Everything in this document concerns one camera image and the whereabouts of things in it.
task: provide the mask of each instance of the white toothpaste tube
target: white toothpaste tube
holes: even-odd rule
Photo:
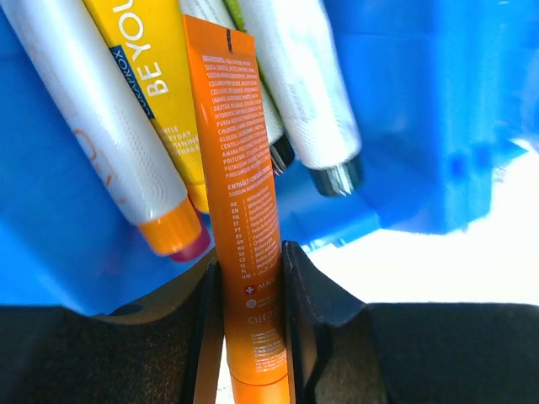
[[[232,17],[222,0],[179,0],[179,5],[184,14],[236,29]],[[274,173],[281,174],[294,161],[295,154],[286,138],[286,131],[279,112],[263,82],[261,83],[261,92],[268,142],[270,143],[269,152]]]
[[[363,181],[360,132],[320,0],[238,0],[291,142],[320,194]]]
[[[82,0],[0,7],[125,218],[158,255],[191,247],[203,229],[185,185]]]

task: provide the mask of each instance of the blue container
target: blue container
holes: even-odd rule
[[[295,162],[276,179],[283,238],[313,250],[485,215],[493,168],[522,153],[509,140],[539,127],[536,5],[327,1],[366,182],[324,198]],[[123,219],[1,13],[0,38],[0,303],[110,313],[187,270]]]

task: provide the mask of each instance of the tube cap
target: tube cap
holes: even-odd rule
[[[190,261],[202,255],[202,253],[208,248],[211,243],[210,233],[208,232],[207,227],[202,222],[202,219],[199,216],[200,225],[202,226],[202,231],[196,240],[194,240],[187,247],[182,248],[177,253],[172,254],[170,257],[172,260],[178,263],[184,263],[185,261]]]
[[[294,149],[286,137],[286,132],[273,145],[269,145],[269,148],[271,162],[273,163],[273,173],[281,175],[296,158]]]
[[[189,198],[154,221],[138,226],[157,255],[171,255],[192,244],[202,230]]]
[[[271,385],[248,385],[233,375],[232,392],[236,404],[288,404],[290,394],[288,392],[288,375],[277,380]]]
[[[363,165],[358,154],[337,166],[314,170],[309,168],[312,181],[323,196],[350,195],[363,184]]]
[[[210,206],[208,205],[208,194],[205,191],[205,183],[199,184],[186,184],[187,193],[195,208],[202,213],[210,213]]]

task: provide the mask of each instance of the orange tube cap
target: orange tube cap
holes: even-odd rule
[[[236,404],[290,404],[288,375],[271,385],[248,385],[230,376]]]
[[[192,244],[202,226],[189,198],[154,221],[138,226],[157,255],[171,255]]]

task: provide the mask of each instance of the black tube cap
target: black tube cap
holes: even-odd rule
[[[337,166],[313,170],[309,168],[312,181],[323,196],[345,196],[358,189],[365,179],[363,164],[358,154]]]
[[[286,132],[273,145],[269,145],[269,148],[271,162],[273,163],[273,174],[281,175],[296,158],[294,149],[286,137]]]

